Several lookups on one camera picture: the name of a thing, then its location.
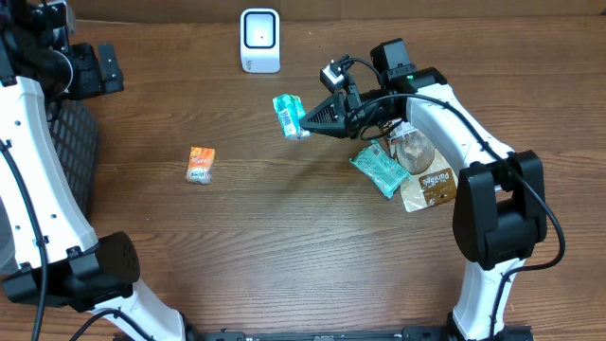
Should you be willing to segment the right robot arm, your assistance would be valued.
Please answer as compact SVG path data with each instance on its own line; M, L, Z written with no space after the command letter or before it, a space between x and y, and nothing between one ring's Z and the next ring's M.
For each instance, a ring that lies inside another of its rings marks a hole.
M330 61L320 80L330 96L300 120L303 129L337 138L361 136L390 120L407 122L433 143L458 178L453 233L466 259L459 300L440 330L406 327L405 340L530 340L529 327L504 322L515 276L546 237L544 169L533 151L515 152L462 106L434 67L417 68L404 41L374 47L367 65L379 88L359 92L349 55Z

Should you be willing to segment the long teal wipes pack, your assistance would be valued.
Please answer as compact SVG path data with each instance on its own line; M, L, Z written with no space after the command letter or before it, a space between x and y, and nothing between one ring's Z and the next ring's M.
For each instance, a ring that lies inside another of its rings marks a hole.
M349 162L367 176L389 200L411 177L411 174L398 161L391 158L376 140L372 140L354 158L350 158Z

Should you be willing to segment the grey plastic shopping basket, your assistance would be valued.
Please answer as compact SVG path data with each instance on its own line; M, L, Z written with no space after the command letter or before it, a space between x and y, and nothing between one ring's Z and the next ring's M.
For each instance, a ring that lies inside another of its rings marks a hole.
M89 221L98 162L98 123L83 101L67 99L49 104L46 118L66 182Z

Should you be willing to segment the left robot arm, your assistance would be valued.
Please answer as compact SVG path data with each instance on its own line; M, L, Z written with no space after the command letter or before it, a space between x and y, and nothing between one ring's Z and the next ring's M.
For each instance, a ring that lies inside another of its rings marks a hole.
M8 299L39 313L68 306L107 319L128 340L192 340L196 332L141 279L122 231L99 237L85 211L98 127L80 101L120 92L112 45L73 45L64 1L1 5L1 203L16 269Z

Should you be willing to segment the orange snack packet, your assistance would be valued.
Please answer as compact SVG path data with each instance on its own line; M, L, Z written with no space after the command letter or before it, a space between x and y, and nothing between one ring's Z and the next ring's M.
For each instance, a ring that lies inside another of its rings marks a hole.
M187 164L186 180L189 183L211 183L216 151L211 148L191 147Z

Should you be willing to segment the white barcode scanner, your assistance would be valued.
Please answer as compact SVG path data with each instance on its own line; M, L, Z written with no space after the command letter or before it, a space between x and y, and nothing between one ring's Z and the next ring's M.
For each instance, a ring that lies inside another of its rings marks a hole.
M247 73L280 70L280 17L276 10L250 8L241 14L241 66Z

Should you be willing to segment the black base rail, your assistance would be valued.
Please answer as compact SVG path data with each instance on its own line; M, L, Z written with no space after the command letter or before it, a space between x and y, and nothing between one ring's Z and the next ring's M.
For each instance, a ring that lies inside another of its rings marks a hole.
M446 327L405 327L401 331L284 332L245 334L244 332L200 333L203 341L449 341L462 340Z

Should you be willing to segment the teal gum packet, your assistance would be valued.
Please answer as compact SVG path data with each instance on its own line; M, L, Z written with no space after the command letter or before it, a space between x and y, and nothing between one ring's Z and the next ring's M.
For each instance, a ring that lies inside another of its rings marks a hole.
M299 120L306 111L299 96L283 94L273 98L273 104L285 138L302 140L312 135L300 126Z

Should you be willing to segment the brown bread pouch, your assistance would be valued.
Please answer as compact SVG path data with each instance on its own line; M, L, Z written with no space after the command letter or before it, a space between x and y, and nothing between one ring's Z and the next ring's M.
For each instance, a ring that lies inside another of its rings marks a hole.
M450 164L429 138L409 122L393 119L380 131L396 128L384 140L388 153L410 174L400 186L407 212L414 212L453 201L458 179Z

